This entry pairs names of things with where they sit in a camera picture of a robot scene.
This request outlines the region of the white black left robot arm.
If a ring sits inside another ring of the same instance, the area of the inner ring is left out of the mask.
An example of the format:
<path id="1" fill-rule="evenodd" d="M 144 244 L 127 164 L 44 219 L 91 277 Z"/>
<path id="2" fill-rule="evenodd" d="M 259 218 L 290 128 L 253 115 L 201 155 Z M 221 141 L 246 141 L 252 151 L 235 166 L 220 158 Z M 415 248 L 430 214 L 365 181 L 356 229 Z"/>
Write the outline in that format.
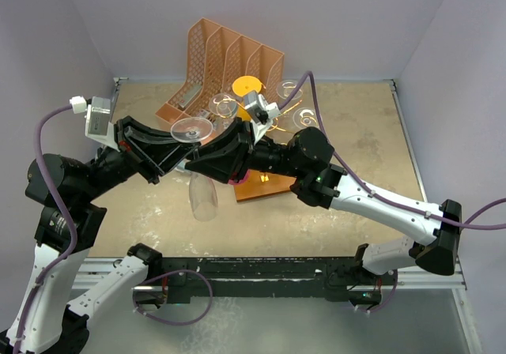
<path id="1" fill-rule="evenodd" d="M 37 152 L 28 169 L 26 196 L 43 209 L 21 309 L 1 334 L 4 353 L 78 353 L 109 297 L 121 288 L 155 284 L 162 277 L 161 253 L 139 243 L 127 251 L 118 269 L 84 295 L 70 296 L 106 214 L 94 201 L 134 175 L 158 183 L 197 148 L 196 143 L 182 143 L 130 117 L 111 124 L 109 131 L 111 143 L 86 163 Z"/>

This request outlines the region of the clear round wine glass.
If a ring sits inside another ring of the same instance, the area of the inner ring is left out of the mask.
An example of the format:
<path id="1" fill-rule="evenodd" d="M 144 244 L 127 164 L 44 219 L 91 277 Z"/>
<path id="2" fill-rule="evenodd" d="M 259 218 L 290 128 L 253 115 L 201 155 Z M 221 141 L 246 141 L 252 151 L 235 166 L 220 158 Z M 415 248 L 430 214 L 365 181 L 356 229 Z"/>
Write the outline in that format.
<path id="1" fill-rule="evenodd" d="M 281 112 L 287 113 L 291 108 L 295 107 L 302 101 L 304 92 L 302 88 L 299 88 L 290 101 L 287 102 L 287 99 L 296 87 L 297 82 L 293 80 L 283 80 L 278 83 L 276 92 L 278 95 L 278 106 Z"/>

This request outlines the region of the yellow plastic goblet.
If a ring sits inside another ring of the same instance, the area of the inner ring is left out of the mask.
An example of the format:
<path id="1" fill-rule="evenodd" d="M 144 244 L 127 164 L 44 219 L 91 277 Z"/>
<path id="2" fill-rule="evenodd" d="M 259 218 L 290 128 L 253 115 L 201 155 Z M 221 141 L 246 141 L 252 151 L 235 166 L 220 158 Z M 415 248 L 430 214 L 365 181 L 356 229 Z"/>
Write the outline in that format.
<path id="1" fill-rule="evenodd" d="M 244 75 L 234 80 L 232 83 L 232 91 L 234 92 L 237 103 L 239 105 L 238 112 L 236 113 L 237 117 L 242 118 L 243 121 L 251 120 L 251 116 L 245 109 L 243 97 L 251 91 L 261 92 L 262 89 L 263 84 L 257 77 Z"/>

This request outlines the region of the clear tall wine glass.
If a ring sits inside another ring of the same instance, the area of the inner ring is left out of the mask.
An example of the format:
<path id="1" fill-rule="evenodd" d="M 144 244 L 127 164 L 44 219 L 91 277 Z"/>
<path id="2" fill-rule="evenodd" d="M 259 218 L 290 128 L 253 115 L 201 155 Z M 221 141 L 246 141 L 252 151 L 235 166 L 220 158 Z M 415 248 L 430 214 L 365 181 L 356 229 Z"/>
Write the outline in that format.
<path id="1" fill-rule="evenodd" d="M 218 133 L 225 131 L 239 109 L 236 99 L 228 93 L 222 92 L 213 96 L 209 103 L 208 108 L 210 113 L 215 118 L 215 127 Z"/>

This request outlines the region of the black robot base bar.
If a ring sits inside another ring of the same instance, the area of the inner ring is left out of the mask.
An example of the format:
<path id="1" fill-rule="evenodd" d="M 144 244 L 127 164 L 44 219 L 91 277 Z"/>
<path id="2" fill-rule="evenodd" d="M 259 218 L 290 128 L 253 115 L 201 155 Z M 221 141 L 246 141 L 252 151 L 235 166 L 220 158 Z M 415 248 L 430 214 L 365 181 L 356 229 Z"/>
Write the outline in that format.
<path id="1" fill-rule="evenodd" d="M 376 306 L 382 291 L 396 284 L 390 271 L 374 275 L 352 257 L 314 258 L 158 258 L 148 264 L 149 279 L 170 273 L 166 281 L 148 285 L 151 302 L 164 291 L 166 303 L 189 303 L 195 297 L 317 298 Z"/>

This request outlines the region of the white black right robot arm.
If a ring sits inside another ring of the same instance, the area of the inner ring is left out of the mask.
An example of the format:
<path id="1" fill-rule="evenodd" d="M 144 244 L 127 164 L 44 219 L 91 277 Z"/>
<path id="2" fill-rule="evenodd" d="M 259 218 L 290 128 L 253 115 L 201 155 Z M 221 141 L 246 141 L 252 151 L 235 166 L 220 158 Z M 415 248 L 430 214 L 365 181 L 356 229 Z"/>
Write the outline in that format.
<path id="1" fill-rule="evenodd" d="M 236 119 L 199 147 L 185 167 L 220 183 L 238 182 L 249 170 L 287 176 L 295 180 L 290 190 L 305 205 L 357 214 L 401 232 L 400 239 L 357 248 L 351 272 L 361 284 L 411 266 L 441 276 L 454 274 L 461 235 L 456 227 L 459 203 L 426 203 L 369 186 L 332 164 L 333 154 L 333 146 L 315 127 L 295 133 L 283 145 L 269 137 L 256 141 L 252 124 Z"/>

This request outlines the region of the pink plastic goblet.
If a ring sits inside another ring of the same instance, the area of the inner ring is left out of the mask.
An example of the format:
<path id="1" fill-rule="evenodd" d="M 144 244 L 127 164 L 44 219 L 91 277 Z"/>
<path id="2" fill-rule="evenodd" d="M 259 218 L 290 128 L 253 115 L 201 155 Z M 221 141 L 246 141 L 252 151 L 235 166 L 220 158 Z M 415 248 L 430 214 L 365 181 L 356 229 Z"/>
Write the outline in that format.
<path id="1" fill-rule="evenodd" d="M 250 176 L 250 171 L 247 171 L 241 179 L 230 179 L 228 181 L 228 184 L 233 185 L 233 186 L 243 184 L 248 180 L 249 176 Z"/>

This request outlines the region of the gold wire wine glass rack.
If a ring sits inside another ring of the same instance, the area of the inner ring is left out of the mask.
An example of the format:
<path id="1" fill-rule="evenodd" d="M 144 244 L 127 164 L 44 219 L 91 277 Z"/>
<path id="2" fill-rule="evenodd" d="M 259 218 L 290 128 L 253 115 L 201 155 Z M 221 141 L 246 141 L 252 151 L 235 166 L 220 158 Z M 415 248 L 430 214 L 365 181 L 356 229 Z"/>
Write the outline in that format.
<path id="1" fill-rule="evenodd" d="M 274 120 L 272 127 L 268 129 L 265 136 L 277 142 L 278 144 L 287 144 L 292 136 L 298 131 L 298 129 L 293 125 L 293 113 L 301 107 L 312 108 L 307 102 L 304 101 L 303 98 L 299 104 L 291 108 L 287 113 L 281 112 L 281 115 Z M 287 176 L 250 170 L 250 176 L 248 180 L 243 184 L 235 185 L 234 191 L 237 201 L 250 201 L 256 198 L 264 198 L 267 196 L 288 192 L 289 186 L 292 183 L 293 180 Z"/>

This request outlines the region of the clear flute wine glass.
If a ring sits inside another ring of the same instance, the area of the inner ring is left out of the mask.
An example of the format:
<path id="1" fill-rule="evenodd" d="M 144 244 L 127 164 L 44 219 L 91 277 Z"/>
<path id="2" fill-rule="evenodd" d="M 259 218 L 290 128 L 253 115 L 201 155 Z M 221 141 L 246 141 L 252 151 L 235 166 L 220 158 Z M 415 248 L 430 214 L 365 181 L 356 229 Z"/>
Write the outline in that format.
<path id="1" fill-rule="evenodd" d="M 293 125 L 302 130 L 307 127 L 319 128 L 319 122 L 315 110 L 309 107 L 301 107 L 293 113 Z"/>

